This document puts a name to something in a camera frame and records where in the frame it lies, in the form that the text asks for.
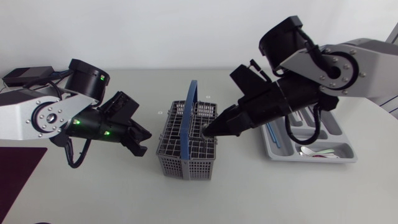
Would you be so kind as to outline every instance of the cutlery tray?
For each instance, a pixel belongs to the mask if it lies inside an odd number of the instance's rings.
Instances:
[[[298,113],[289,115],[290,126],[293,135],[299,140],[311,137],[315,131],[315,122],[312,107],[299,110]],[[352,145],[331,111],[321,112],[321,130],[318,139],[307,147],[315,152],[324,149],[334,149],[334,154],[340,158],[301,156],[299,152],[302,145],[289,138],[285,129],[285,118],[279,118],[269,123],[274,130],[274,136],[279,142],[273,141],[273,137],[267,125],[261,126],[267,155],[275,161],[299,161],[299,162],[334,162],[349,163],[358,160]]]

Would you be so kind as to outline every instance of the basket handle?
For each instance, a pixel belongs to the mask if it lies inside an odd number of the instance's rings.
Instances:
[[[192,80],[189,86],[187,100],[185,100],[184,112],[180,128],[181,159],[189,160],[189,121],[192,106],[198,101],[198,81]]]

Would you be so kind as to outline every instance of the dark red mat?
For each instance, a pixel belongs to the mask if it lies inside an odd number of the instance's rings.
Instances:
[[[44,147],[0,147],[0,223],[46,151]]]

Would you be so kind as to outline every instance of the white table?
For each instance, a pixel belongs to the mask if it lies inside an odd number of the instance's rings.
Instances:
[[[0,141],[49,149],[4,223],[396,223],[398,121],[366,99],[341,99],[335,110],[355,164],[270,161],[261,130],[250,129],[218,138],[211,181],[165,177],[155,150],[172,101],[184,100],[196,79],[198,99],[221,113],[242,97],[231,71],[108,71],[104,100],[122,90],[141,105],[133,119],[153,134],[144,157],[93,141],[71,169],[48,139]],[[84,140],[73,143],[80,150]]]

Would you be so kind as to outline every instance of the dish rack basket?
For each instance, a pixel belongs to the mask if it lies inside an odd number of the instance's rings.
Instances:
[[[156,150],[163,173],[184,180],[210,180],[217,139],[202,138],[204,124],[217,116],[217,104],[197,101],[192,80],[185,101],[173,101]]]

